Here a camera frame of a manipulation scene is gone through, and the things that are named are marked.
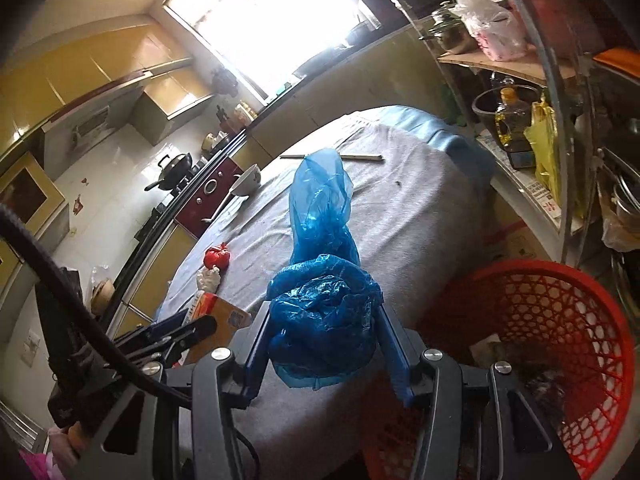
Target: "chopsticks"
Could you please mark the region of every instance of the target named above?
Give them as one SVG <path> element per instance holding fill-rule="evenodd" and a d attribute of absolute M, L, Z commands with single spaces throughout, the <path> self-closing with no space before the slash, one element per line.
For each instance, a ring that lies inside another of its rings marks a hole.
<path fill-rule="evenodd" d="M 283 153 L 280 155 L 280 158 L 305 158 L 306 155 L 300 155 L 298 153 Z M 340 158 L 342 160 L 373 160 L 380 161 L 384 160 L 382 155 L 348 155 L 348 154 L 340 154 Z"/>

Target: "window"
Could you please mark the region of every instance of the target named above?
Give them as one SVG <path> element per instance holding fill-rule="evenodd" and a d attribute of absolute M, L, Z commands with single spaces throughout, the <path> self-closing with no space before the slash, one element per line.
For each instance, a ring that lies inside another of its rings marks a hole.
<path fill-rule="evenodd" d="M 173 12 L 265 97 L 358 22 L 350 0 L 168 0 Z"/>

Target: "gray tablecloth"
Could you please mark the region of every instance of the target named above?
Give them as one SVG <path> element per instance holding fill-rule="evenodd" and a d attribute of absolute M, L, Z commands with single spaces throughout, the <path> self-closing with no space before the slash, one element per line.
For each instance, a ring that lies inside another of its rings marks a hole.
<path fill-rule="evenodd" d="M 358 114 L 320 128 L 288 152 L 326 146 L 384 156 L 382 163 L 345 161 L 354 189 L 348 227 L 385 304 L 411 326 L 479 245 L 481 207 L 472 183 L 444 152 Z M 159 319 L 195 292 L 204 251 L 223 241 L 232 259 L 218 295 L 250 312 L 260 306 L 269 280 L 292 251 L 288 187 L 299 163 L 274 161 L 262 172 L 254 196 L 233 200 L 178 269 Z M 359 449 L 358 400 L 381 368 L 376 356 L 356 378 L 314 392 L 289 389 L 269 365 L 257 399 L 244 412 L 234 412 L 236 426 L 260 455 L 262 478 L 320 479 L 352 456 Z M 186 415 L 180 431 L 188 448 Z M 243 460 L 250 468 L 246 453 Z"/>

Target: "yellow plastic bag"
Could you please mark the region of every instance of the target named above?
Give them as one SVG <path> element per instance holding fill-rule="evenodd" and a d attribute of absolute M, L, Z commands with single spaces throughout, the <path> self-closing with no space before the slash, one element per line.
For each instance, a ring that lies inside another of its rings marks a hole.
<path fill-rule="evenodd" d="M 539 103 L 531 105 L 531 126 L 524 130 L 524 136 L 536 155 L 536 179 L 549 190 L 554 200 L 560 203 L 559 165 L 556 159 L 556 112 L 546 103 L 544 95 Z"/>

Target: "white bowl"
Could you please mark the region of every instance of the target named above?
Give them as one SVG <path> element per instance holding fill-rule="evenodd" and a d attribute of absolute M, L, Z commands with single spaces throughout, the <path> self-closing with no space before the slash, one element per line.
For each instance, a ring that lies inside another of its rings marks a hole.
<path fill-rule="evenodd" d="M 257 164 L 246 170 L 229 189 L 235 196 L 249 196 L 260 187 L 260 168 Z"/>

